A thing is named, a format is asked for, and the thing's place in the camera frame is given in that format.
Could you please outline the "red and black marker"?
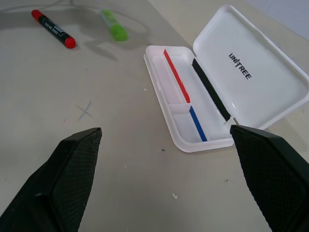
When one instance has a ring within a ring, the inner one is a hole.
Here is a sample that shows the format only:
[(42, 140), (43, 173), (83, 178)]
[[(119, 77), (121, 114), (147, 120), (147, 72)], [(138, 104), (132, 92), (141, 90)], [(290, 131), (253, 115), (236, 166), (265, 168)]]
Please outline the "red and black marker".
[(73, 49), (76, 46), (75, 39), (66, 33), (59, 25), (54, 23), (51, 19), (45, 16), (39, 10), (31, 12), (32, 17), (42, 25), (49, 33), (57, 38), (66, 48)]

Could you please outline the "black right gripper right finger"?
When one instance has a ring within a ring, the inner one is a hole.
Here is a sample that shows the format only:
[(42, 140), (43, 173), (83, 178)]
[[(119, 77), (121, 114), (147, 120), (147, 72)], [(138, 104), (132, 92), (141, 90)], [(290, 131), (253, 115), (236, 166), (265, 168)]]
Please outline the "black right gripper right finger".
[(309, 232), (309, 163), (282, 137), (232, 125), (247, 187), (272, 232)]

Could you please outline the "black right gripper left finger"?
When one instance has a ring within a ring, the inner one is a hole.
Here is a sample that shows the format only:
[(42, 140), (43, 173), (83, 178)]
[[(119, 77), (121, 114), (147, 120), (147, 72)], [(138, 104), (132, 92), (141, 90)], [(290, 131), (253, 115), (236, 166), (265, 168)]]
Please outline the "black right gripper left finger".
[(101, 137), (101, 128), (91, 128), (62, 140), (0, 216), (0, 232), (78, 232)]

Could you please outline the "green highlighter pen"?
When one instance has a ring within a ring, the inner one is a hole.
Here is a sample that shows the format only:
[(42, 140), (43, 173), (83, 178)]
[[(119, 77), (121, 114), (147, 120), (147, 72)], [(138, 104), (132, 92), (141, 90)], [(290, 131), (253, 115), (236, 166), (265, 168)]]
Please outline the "green highlighter pen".
[(125, 28), (118, 22), (113, 12), (109, 9), (100, 11), (100, 15), (107, 25), (112, 38), (117, 42), (128, 40), (128, 34)]

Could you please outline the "white open pencil case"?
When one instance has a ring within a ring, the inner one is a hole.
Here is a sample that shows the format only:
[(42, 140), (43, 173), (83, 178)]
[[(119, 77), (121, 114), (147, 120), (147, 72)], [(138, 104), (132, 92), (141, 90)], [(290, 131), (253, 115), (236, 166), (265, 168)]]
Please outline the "white open pencil case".
[(264, 130), (309, 101), (309, 76), (231, 5), (192, 49), (151, 45), (144, 60), (172, 140), (187, 153), (231, 146), (232, 125)]

